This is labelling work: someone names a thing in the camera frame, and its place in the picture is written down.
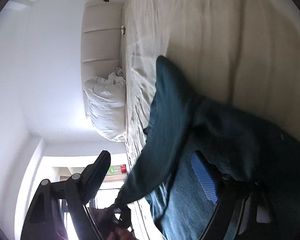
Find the person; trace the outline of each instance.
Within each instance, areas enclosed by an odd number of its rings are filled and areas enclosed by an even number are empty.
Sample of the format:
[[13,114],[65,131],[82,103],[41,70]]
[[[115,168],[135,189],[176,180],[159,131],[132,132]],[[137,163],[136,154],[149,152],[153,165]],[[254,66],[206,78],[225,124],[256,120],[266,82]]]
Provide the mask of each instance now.
[[107,238],[107,240],[136,240],[132,233],[127,229],[116,228],[115,232],[111,232]]

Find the beige bed sheet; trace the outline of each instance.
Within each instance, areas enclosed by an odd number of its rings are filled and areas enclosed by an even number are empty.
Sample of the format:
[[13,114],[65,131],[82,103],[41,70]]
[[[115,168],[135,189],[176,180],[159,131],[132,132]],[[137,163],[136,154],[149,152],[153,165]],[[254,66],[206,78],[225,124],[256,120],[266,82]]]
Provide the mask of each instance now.
[[145,145],[160,54],[200,94],[270,120],[300,141],[300,12],[291,0],[129,0],[123,13],[132,165]]

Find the bed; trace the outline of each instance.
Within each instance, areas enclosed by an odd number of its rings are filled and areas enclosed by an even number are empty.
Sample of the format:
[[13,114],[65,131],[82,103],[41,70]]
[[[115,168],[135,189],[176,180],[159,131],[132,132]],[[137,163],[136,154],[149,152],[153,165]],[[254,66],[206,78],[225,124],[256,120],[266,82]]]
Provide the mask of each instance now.
[[[200,94],[269,120],[300,142],[300,11],[291,0],[128,0],[123,25],[131,166],[146,143],[158,55]],[[147,202],[139,204],[151,227]]]

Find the headboard panel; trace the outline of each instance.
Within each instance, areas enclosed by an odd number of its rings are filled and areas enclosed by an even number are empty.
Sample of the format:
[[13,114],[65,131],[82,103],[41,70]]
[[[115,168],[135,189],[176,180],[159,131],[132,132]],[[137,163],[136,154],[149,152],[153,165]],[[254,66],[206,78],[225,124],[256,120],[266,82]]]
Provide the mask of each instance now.
[[[95,76],[107,78],[120,66],[122,3],[93,1],[85,5],[81,33],[81,81]],[[88,98],[83,91],[89,117]]]

